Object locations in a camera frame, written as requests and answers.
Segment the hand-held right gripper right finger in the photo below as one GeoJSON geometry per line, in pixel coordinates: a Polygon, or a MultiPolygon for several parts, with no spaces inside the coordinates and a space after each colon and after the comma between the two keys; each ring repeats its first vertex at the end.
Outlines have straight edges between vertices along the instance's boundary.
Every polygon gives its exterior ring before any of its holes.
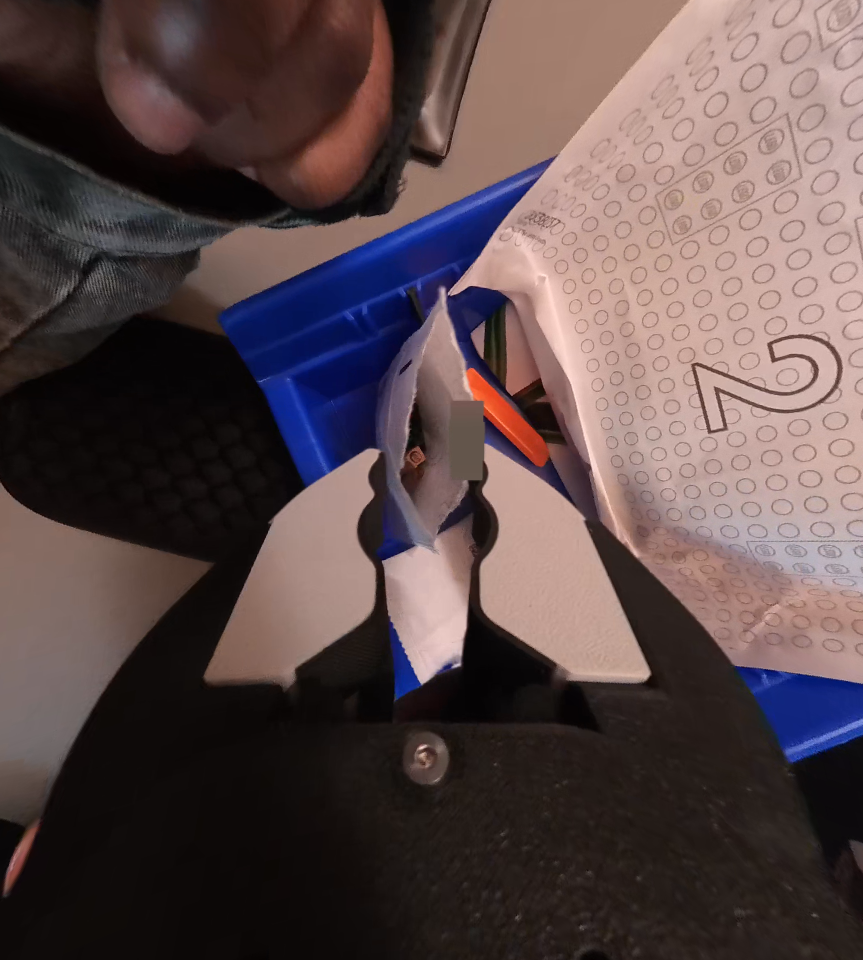
{"type": "Polygon", "coordinates": [[[578,682],[651,677],[583,514],[507,456],[486,456],[497,538],[478,569],[483,613],[578,682]]]}

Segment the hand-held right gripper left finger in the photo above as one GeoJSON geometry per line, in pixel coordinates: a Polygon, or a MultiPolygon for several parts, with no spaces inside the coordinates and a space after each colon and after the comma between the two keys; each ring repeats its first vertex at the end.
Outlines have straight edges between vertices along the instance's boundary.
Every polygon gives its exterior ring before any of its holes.
{"type": "Polygon", "coordinates": [[[296,682],[353,689],[389,674],[389,619],[373,532],[382,505],[368,448],[314,482],[272,519],[205,682],[296,682]]]}

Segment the small torn white paper bag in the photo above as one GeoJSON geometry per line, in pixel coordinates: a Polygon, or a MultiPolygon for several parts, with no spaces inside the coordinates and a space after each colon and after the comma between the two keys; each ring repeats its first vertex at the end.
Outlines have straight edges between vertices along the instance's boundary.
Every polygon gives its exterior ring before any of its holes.
{"type": "Polygon", "coordinates": [[[484,477],[484,406],[440,289],[435,305],[382,378],[376,441],[386,471],[387,536],[403,550],[383,562],[388,614],[419,685],[458,666],[475,547],[468,496],[484,477]],[[402,473],[421,447],[420,472],[402,473]]]}

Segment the blue plastic bin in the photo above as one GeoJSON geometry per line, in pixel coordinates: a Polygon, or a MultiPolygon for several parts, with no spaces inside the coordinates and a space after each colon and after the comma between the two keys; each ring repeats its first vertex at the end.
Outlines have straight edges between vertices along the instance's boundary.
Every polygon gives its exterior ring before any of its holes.
{"type": "MultiPolygon", "coordinates": [[[[379,384],[547,159],[225,310],[306,486],[375,446],[379,384]]],[[[863,684],[738,667],[789,762],[863,736],[863,684]]]]}

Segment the orange lego brick separator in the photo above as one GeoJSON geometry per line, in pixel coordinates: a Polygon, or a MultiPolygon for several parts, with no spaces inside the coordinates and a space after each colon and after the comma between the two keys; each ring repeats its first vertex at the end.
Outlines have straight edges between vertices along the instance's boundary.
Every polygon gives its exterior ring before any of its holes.
{"type": "Polygon", "coordinates": [[[550,460],[547,443],[517,406],[475,368],[466,369],[466,379],[473,399],[482,403],[486,420],[535,467],[544,468],[550,460]]]}

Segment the dark lego stem pieces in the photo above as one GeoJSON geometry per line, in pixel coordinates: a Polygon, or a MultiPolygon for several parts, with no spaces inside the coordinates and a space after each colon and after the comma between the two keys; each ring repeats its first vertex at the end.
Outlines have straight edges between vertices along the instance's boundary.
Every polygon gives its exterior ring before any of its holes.
{"type": "Polygon", "coordinates": [[[514,305],[506,301],[497,307],[473,330],[472,341],[490,373],[530,425],[548,444],[564,447],[566,438],[514,305]]]}

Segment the person's left hand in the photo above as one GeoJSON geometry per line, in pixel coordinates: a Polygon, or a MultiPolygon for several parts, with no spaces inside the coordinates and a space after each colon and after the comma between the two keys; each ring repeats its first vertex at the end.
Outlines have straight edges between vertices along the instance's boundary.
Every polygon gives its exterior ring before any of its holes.
{"type": "Polygon", "coordinates": [[[328,207],[387,138],[393,67],[381,2],[0,2],[0,123],[146,189],[237,170],[328,207]]]}

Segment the large white paper bag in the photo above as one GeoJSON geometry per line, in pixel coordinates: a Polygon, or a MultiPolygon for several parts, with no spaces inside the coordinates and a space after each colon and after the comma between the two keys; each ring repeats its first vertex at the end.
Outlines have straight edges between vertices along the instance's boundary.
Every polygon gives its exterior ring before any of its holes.
{"type": "Polygon", "coordinates": [[[689,2],[470,288],[733,664],[863,684],[863,1],[689,2]]]}

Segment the dark leather pouch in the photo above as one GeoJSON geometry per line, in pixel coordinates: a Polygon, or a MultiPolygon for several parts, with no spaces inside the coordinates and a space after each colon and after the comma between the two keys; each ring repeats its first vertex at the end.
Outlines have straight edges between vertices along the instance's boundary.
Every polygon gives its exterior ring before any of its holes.
{"type": "Polygon", "coordinates": [[[425,97],[410,141],[418,162],[439,166],[447,158],[489,1],[435,1],[433,44],[425,97]]]}

